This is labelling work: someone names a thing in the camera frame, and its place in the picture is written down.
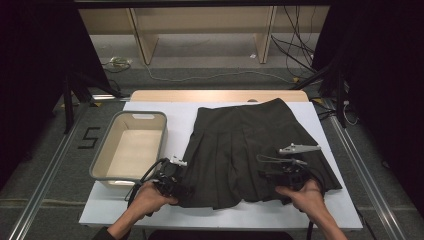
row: person's right hand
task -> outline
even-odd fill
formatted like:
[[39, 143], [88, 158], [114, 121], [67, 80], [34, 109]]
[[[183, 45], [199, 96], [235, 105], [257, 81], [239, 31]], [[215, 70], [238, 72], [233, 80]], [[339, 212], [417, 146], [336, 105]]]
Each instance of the person's right hand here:
[[294, 191], [283, 186], [277, 186], [275, 191], [281, 195], [290, 197], [294, 207], [306, 213], [312, 222], [319, 215], [323, 214], [323, 212], [327, 212], [324, 198], [315, 180], [308, 180], [305, 186], [299, 191]]

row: storage bin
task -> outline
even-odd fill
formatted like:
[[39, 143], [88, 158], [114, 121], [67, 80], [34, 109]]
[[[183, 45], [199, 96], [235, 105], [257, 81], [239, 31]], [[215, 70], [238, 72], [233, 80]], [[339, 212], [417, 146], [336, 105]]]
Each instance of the storage bin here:
[[162, 112], [117, 113], [94, 157], [90, 175], [108, 185], [139, 182], [160, 158], [166, 123], [166, 115]]

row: black pleated skirt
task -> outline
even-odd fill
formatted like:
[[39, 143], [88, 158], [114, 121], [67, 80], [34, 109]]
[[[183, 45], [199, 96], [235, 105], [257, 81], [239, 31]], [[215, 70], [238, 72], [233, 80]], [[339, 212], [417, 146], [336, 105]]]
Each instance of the black pleated skirt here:
[[[181, 184], [194, 193], [179, 199], [181, 207], [229, 208], [247, 202], [284, 200], [275, 185], [259, 175], [270, 163], [258, 154], [278, 157], [278, 149], [317, 142], [281, 99], [257, 105], [199, 108], [183, 161]], [[304, 153], [303, 161], [325, 182], [325, 191], [341, 185], [321, 151]]]

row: floor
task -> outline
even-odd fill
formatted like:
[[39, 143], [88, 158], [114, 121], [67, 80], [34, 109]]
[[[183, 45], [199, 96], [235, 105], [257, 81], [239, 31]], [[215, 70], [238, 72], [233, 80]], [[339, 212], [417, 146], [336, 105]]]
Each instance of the floor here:
[[[276, 37], [291, 40], [290, 34], [277, 34]], [[318, 37], [319, 34], [302, 35], [303, 39], [309, 39], [311, 48], [315, 47]], [[92, 36], [92, 40], [101, 62], [107, 63], [112, 57], [124, 57], [131, 62], [132, 71], [147, 69], [140, 61], [132, 36]], [[290, 53], [307, 64], [301, 52], [292, 49]], [[269, 74], [267, 77], [290, 85], [294, 80], [290, 74], [282, 77], [270, 73], [276, 68], [289, 67], [295, 74], [307, 76], [307, 70], [299, 66], [287, 59], [274, 44], [270, 47], [267, 63], [259, 64], [253, 36], [222, 34], [163, 35], [148, 68], [153, 81], [178, 82], [193, 77], [200, 77], [196, 81], [205, 78], [214, 81], [215, 76], [222, 74], [222, 69], [225, 74], [238, 74], [238, 77], [248, 79], [252, 77], [250, 70], [254, 69], [262, 76], [266, 73]], [[181, 69], [186, 73], [184, 75], [179, 72], [175, 75], [179, 78], [173, 78], [172, 74], [165, 74], [169, 69]], [[193, 69], [199, 75], [191, 75], [192, 72], [187, 69]], [[119, 77], [122, 75], [108, 76], [122, 78]], [[318, 87], [319, 82], [305, 88], [305, 91], [309, 97], [315, 97], [318, 96]], [[143, 88], [143, 85], [128, 87], [137, 88]], [[62, 102], [58, 102], [54, 110], [56, 117], [44, 127], [40, 141], [33, 148], [33, 158], [18, 167], [0, 192], [0, 239], [7, 239], [11, 234], [14, 236], [12, 239], [90, 239], [94, 236], [98, 229], [81, 226], [78, 219], [93, 185], [88, 167], [96, 149], [81, 150], [79, 147], [87, 144], [83, 138], [88, 127], [93, 127], [95, 123], [96, 127], [105, 129], [108, 119], [111, 119], [114, 112], [122, 109], [124, 104], [121, 101], [110, 101], [103, 102], [102, 107], [79, 106], [79, 129], [72, 139], [67, 139], [63, 134]], [[332, 107], [329, 99], [323, 104]], [[355, 119], [354, 114], [348, 117], [351, 121]], [[340, 129], [334, 117], [323, 120], [321, 124], [352, 200], [377, 239], [424, 239], [423, 219], [390, 170], [383, 167], [383, 159], [375, 149], [372, 136], [366, 128], [361, 124], [349, 124], [347, 129]], [[66, 141], [69, 141], [69, 146], [61, 147], [61, 142]], [[87, 169], [87, 172], [81, 174], [80, 169]], [[48, 171], [52, 173], [50, 176], [45, 175]], [[31, 209], [31, 204], [39, 204], [39, 207], [33, 212], [27, 211]], [[13, 230], [20, 231], [20, 234], [12, 233]], [[295, 239], [306, 238], [304, 231], [294, 231], [291, 234]], [[365, 226], [362, 231], [346, 234], [350, 239], [372, 239], [371, 232]], [[141, 239], [140, 236], [141, 230], [135, 229], [131, 239]], [[315, 232], [313, 239], [322, 239], [322, 236]]]

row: gray carpet floor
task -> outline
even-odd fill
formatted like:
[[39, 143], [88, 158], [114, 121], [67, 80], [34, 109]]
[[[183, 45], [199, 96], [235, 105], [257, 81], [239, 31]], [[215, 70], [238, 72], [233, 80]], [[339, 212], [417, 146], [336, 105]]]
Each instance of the gray carpet floor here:
[[[148, 71], [135, 69], [115, 74], [108, 73], [108, 77], [114, 81], [111, 83], [112, 87], [116, 88], [119, 85], [121, 91], [125, 93], [131, 93], [138, 89], [288, 89], [293, 86], [293, 84], [284, 81], [292, 79], [287, 70], [273, 68], [260, 70], [154, 69], [152, 74], [157, 78], [168, 80], [153, 80]], [[192, 76], [215, 77], [185, 80], [185, 78]], [[319, 84], [314, 84], [304, 90], [309, 97], [316, 97], [318, 96], [318, 87]], [[92, 89], [92, 92], [95, 94], [103, 93], [98, 89]], [[84, 114], [66, 157], [56, 173], [25, 239], [90, 239], [97, 232], [97, 228], [80, 225], [78, 219], [94, 183], [88, 169], [99, 144], [96, 144], [92, 149], [81, 149], [79, 147], [91, 144], [91, 142], [83, 140], [86, 129], [89, 127], [100, 128], [91, 131], [90, 137], [101, 139], [106, 134], [106, 127], [113, 115], [122, 110], [124, 104], [124, 102], [119, 101], [103, 102], [100, 106], [93, 105]], [[316, 107], [316, 110], [317, 113], [323, 111], [319, 107]], [[58, 102], [54, 114], [55, 117], [52, 117], [43, 126], [43, 132], [33, 146], [32, 159], [19, 165], [7, 185], [0, 192], [0, 239], [8, 238], [16, 220], [26, 206], [28, 199], [34, 193], [64, 137], [65, 113], [62, 100]], [[377, 239], [389, 239], [386, 229], [337, 135], [331, 118], [322, 120], [321, 125], [353, 203], [369, 223]], [[399, 220], [407, 239], [424, 239], [423, 219], [390, 170], [382, 166], [383, 159], [375, 148], [372, 136], [369, 135], [366, 127], [359, 122], [354, 126], [348, 125], [347, 131], [366, 162], [380, 191]], [[306, 231], [303, 230], [293, 231], [290, 234], [295, 239], [306, 239]], [[361, 231], [347, 232], [346, 234], [349, 239], [372, 239], [370, 231], [366, 227]], [[141, 229], [135, 229], [130, 239], [142, 239]], [[319, 231], [314, 231], [312, 239], [323, 239], [323, 237]]]

